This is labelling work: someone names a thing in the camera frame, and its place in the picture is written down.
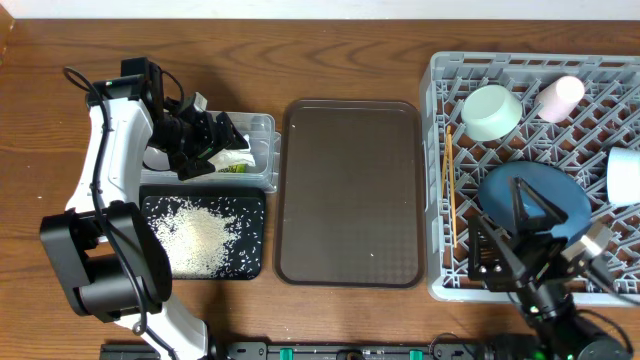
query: chopsticks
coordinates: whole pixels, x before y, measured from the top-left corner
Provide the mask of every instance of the chopsticks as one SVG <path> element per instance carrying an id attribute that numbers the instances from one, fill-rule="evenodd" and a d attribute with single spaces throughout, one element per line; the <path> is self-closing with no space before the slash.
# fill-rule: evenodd
<path id="1" fill-rule="evenodd" d="M 455 192 L 455 176 L 453 171 L 453 136 L 451 135 L 451 126 L 447 126 L 446 135 L 444 137 L 444 156 L 442 157 L 442 195 L 444 197 L 444 180 L 447 174 L 447 163 L 449 164 L 449 201 L 451 207 L 451 224 L 453 231 L 453 248 L 458 247 L 458 231 L 456 227 L 456 192 Z"/>

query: white wall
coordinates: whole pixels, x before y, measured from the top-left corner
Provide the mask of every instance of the white wall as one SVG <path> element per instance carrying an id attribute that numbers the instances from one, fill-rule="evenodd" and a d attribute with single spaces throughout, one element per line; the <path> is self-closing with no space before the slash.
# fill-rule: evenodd
<path id="1" fill-rule="evenodd" d="M 640 20 L 640 0 L 0 0 L 14 18 Z"/>

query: clear plastic container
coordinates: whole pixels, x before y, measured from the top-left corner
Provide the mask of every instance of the clear plastic container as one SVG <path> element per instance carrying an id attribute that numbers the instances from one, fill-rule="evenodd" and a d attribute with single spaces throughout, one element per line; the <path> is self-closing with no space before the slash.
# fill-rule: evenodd
<path id="1" fill-rule="evenodd" d="M 219 113 L 220 111 L 211 111 L 214 117 Z M 246 173 L 214 172 L 186 181 L 178 180 L 173 172 L 143 169 L 140 183 L 252 187 L 262 189 L 265 193 L 276 192 L 280 171 L 280 134 L 275 131 L 275 120 L 268 114 L 227 114 L 242 135 L 249 135 L 251 154 L 256 166 L 247 166 Z"/>

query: blue plate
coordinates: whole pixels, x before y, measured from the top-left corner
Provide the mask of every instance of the blue plate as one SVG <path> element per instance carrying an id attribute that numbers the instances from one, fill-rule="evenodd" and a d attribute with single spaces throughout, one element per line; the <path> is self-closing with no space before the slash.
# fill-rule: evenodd
<path id="1" fill-rule="evenodd" d="M 540 195 L 567 213 L 567 221 L 551 229 L 554 237 L 566 237 L 568 246 L 587 232 L 591 225 L 591 205 L 582 187 L 560 170 L 528 161 L 502 165 L 491 171 L 480 184 L 480 205 L 496 224 L 511 233 L 516 231 L 509 184 L 509 179 L 514 177 L 522 178 Z M 522 194 L 522 202 L 530 217 L 544 215 L 542 209 L 527 194 Z"/>

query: pink cup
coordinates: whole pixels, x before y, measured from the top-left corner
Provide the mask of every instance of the pink cup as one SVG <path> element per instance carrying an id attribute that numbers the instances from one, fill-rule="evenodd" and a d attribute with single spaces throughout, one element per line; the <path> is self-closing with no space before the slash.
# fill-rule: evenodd
<path id="1" fill-rule="evenodd" d="M 584 84 L 577 77 L 561 77 L 536 96 L 535 105 L 542 104 L 538 116 L 550 123 L 566 119 L 582 100 L 584 92 Z"/>

